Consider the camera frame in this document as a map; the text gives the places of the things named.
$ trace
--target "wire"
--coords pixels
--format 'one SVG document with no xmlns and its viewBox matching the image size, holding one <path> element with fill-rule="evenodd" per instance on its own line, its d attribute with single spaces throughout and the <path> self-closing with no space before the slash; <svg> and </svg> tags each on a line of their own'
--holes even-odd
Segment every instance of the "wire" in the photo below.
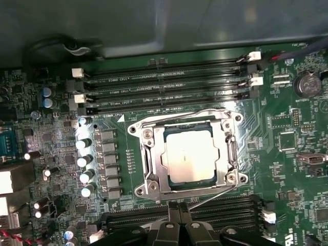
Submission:
<svg viewBox="0 0 328 246">
<path fill-rule="evenodd" d="M 308 45 L 304 49 L 293 51 L 293 52 L 281 53 L 280 55 L 271 57 L 270 60 L 276 61 L 276 60 L 285 60 L 285 59 L 302 57 L 311 54 L 313 52 L 320 51 L 325 48 L 328 48 L 328 36 Z"/>
<path fill-rule="evenodd" d="M 9 232 L 7 232 L 6 230 L 2 230 L 0 229 L 0 233 L 2 233 L 2 235 L 4 237 L 7 237 L 7 238 L 12 238 L 14 240 L 16 240 L 17 242 L 25 242 L 27 243 L 28 245 L 33 245 L 33 244 L 39 244 L 39 243 L 42 243 L 42 240 L 40 239 L 37 239 L 37 240 L 31 240 L 31 239 L 23 239 L 22 237 L 20 236 L 17 236 L 17 235 L 12 235 L 10 234 Z"/>
<path fill-rule="evenodd" d="M 30 64 L 30 58 L 37 50 L 54 45 L 63 45 L 64 48 L 74 56 L 82 56 L 91 52 L 89 47 L 84 47 L 76 39 L 64 34 L 56 34 L 25 45 L 22 55 L 23 65 L 26 66 Z"/>
</svg>

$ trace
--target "solid capacitor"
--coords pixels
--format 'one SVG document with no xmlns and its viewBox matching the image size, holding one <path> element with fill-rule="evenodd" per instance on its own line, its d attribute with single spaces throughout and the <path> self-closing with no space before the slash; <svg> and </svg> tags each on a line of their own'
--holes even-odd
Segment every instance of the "solid capacitor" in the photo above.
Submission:
<svg viewBox="0 0 328 246">
<path fill-rule="evenodd" d="M 74 236 L 76 236 L 76 227 L 74 226 L 69 226 L 66 231 L 64 232 L 64 239 L 65 240 L 71 240 Z"/>
<path fill-rule="evenodd" d="M 47 109 L 53 109 L 53 108 L 56 108 L 56 106 L 57 106 L 57 102 L 53 99 L 45 98 L 43 100 L 43 107 L 45 107 Z"/>
<path fill-rule="evenodd" d="M 68 240 L 65 246 L 77 246 L 77 238 L 73 237 L 72 239 Z"/>
<path fill-rule="evenodd" d="M 87 164 L 92 162 L 93 157 L 92 155 L 85 155 L 77 159 L 76 163 L 80 168 L 84 168 Z"/>
<path fill-rule="evenodd" d="M 87 183 L 89 182 L 94 175 L 94 172 L 92 169 L 84 171 L 80 176 L 81 183 Z"/>
<path fill-rule="evenodd" d="M 59 168 L 58 168 L 58 167 L 54 167 L 54 168 L 51 168 L 51 169 L 46 169 L 46 170 L 44 171 L 44 175 L 45 175 L 46 177 L 50 177 L 51 174 L 58 173 L 58 172 L 59 172 Z"/>
<path fill-rule="evenodd" d="M 31 151 L 24 155 L 25 160 L 34 160 L 41 156 L 39 151 Z"/>
<path fill-rule="evenodd" d="M 93 193 L 95 189 L 95 185 L 90 183 L 87 184 L 82 190 L 81 190 L 81 195 L 83 197 L 89 197 L 91 195 L 91 193 Z"/>
<path fill-rule="evenodd" d="M 89 138 L 81 139 L 75 143 L 75 146 L 78 150 L 89 147 L 92 144 L 92 140 Z"/>
<path fill-rule="evenodd" d="M 51 96 L 53 93 L 51 91 L 51 89 L 49 87 L 43 87 L 41 90 L 41 95 L 44 97 L 49 97 Z"/>
<path fill-rule="evenodd" d="M 44 215 L 46 215 L 49 212 L 49 206 L 44 206 L 43 208 L 40 208 L 38 211 L 35 213 L 35 218 L 40 219 Z"/>
<path fill-rule="evenodd" d="M 40 209 L 40 208 L 43 208 L 45 205 L 47 205 L 48 202 L 49 202 L 49 198 L 44 197 L 44 198 L 40 199 L 39 201 L 37 201 L 33 206 L 35 209 Z"/>
</svg>

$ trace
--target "chip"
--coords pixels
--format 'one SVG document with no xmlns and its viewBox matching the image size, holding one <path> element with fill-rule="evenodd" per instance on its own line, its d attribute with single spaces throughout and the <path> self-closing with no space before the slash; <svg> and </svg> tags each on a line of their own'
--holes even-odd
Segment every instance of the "chip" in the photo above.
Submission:
<svg viewBox="0 0 328 246">
<path fill-rule="evenodd" d="M 287 193 L 287 197 L 289 201 L 296 200 L 296 192 L 295 191 L 290 191 Z"/>
<path fill-rule="evenodd" d="M 87 205 L 76 206 L 75 210 L 78 214 L 85 214 L 87 212 Z"/>
<path fill-rule="evenodd" d="M 294 150 L 296 148 L 295 132 L 282 132 L 279 134 L 280 151 Z"/>
<path fill-rule="evenodd" d="M 87 227 L 87 223 L 85 221 L 78 222 L 77 227 L 79 229 L 85 229 Z"/>
<path fill-rule="evenodd" d="M 72 164 L 75 163 L 75 158 L 73 155 L 66 155 L 65 156 L 65 162 L 66 164 Z"/>
<path fill-rule="evenodd" d="M 61 188 L 60 188 L 60 185 L 59 184 L 54 184 L 53 186 L 52 186 L 52 190 L 53 191 L 61 191 Z"/>
<path fill-rule="evenodd" d="M 64 125 L 64 127 L 71 127 L 71 122 L 70 121 L 64 121 L 63 125 Z"/>
<path fill-rule="evenodd" d="M 51 141 L 51 134 L 50 133 L 43 134 L 42 140 L 44 142 L 50 142 Z"/>
<path fill-rule="evenodd" d="M 214 177 L 219 152 L 208 130 L 169 134 L 166 139 L 163 166 L 173 183 L 195 182 Z"/>
<path fill-rule="evenodd" d="M 319 209 L 316 211 L 317 222 L 328 221 L 328 209 Z"/>
<path fill-rule="evenodd" d="M 23 130 L 23 135 L 26 137 L 31 137 L 34 135 L 34 132 L 31 128 L 26 128 Z"/>
</svg>

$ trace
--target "screw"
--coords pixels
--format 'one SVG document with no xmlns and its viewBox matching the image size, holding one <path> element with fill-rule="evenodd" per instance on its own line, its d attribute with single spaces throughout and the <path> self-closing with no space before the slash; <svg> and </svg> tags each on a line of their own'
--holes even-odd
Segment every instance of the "screw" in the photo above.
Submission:
<svg viewBox="0 0 328 246">
<path fill-rule="evenodd" d="M 294 59 L 286 59 L 285 60 L 285 64 L 287 65 L 287 66 L 290 66 L 290 65 L 292 65 L 294 63 Z"/>
<path fill-rule="evenodd" d="M 166 224 L 165 226 L 166 226 L 166 228 L 173 228 L 174 227 L 173 224 Z"/>
<path fill-rule="evenodd" d="M 228 234 L 236 234 L 237 233 L 234 229 L 231 229 L 231 228 L 227 229 L 226 232 Z"/>
<path fill-rule="evenodd" d="M 197 229 L 197 228 L 200 228 L 200 224 L 198 224 L 198 223 L 192 223 L 191 224 L 191 227 Z"/>
<path fill-rule="evenodd" d="M 229 180 L 230 182 L 235 181 L 235 178 L 236 178 L 236 177 L 235 177 L 235 174 L 233 174 L 233 173 L 228 175 L 228 180 Z"/>
<path fill-rule="evenodd" d="M 144 130 L 143 131 L 143 137 L 145 138 L 145 139 L 150 139 L 150 138 L 152 138 L 153 137 L 153 132 L 151 131 L 151 130 Z"/>
</svg>

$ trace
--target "black ram slot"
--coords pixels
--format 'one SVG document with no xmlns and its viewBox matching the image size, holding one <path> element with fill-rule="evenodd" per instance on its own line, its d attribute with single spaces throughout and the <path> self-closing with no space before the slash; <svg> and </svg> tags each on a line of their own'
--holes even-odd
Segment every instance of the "black ram slot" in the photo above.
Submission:
<svg viewBox="0 0 328 246">
<path fill-rule="evenodd" d="M 213 60 L 213 61 L 203 61 L 199 63 L 183 63 L 183 64 L 169 64 L 169 65 L 161 65 L 157 67 L 139 67 L 133 69 L 123 69 L 123 70 L 115 70 L 113 72 L 103 72 L 103 73 L 90 73 L 88 74 L 92 77 L 92 79 L 97 78 L 106 78 L 110 77 L 126 77 L 131 74 L 146 74 L 146 73 L 155 73 L 155 72 L 172 72 L 176 70 L 185 70 L 185 69 L 202 69 L 206 66 L 208 67 L 222 67 L 222 66 L 236 66 L 236 59 L 229 60 Z"/>
<path fill-rule="evenodd" d="M 173 88 L 173 89 L 166 89 L 162 91 L 152 91 L 146 93 L 136 93 L 136 94 L 128 94 L 128 95 L 98 95 L 93 98 L 93 103 L 102 104 L 108 103 L 109 101 L 112 102 L 122 102 L 125 100 L 136 100 L 141 99 L 141 103 L 144 103 L 144 99 L 151 99 L 151 98 L 161 98 L 166 96 L 188 96 L 190 93 L 207 93 L 207 92 L 215 92 L 215 91 L 226 91 L 226 90 L 237 90 L 238 84 L 231 84 L 231 85 L 221 85 L 221 86 L 199 86 L 196 88 Z"/>
<path fill-rule="evenodd" d="M 111 114 L 115 112 L 129 112 L 132 110 L 156 110 L 156 109 L 163 109 L 163 108 L 169 108 L 169 107 L 183 107 L 183 106 L 191 106 L 191 105 L 199 105 L 199 104 L 212 104 L 212 103 L 221 103 L 224 101 L 230 101 L 230 100 L 243 100 L 243 99 L 249 99 L 249 92 L 245 93 L 238 93 L 234 95 L 223 95 L 223 96 L 213 96 L 208 98 L 192 98 L 192 99 L 180 99 L 175 101 L 161 101 L 156 103 L 143 103 L 138 105 L 132 105 L 132 106 L 125 106 L 125 105 L 117 105 L 116 106 L 102 106 L 99 107 L 86 107 L 86 109 L 93 108 L 94 113 L 96 114 Z"/>
</svg>

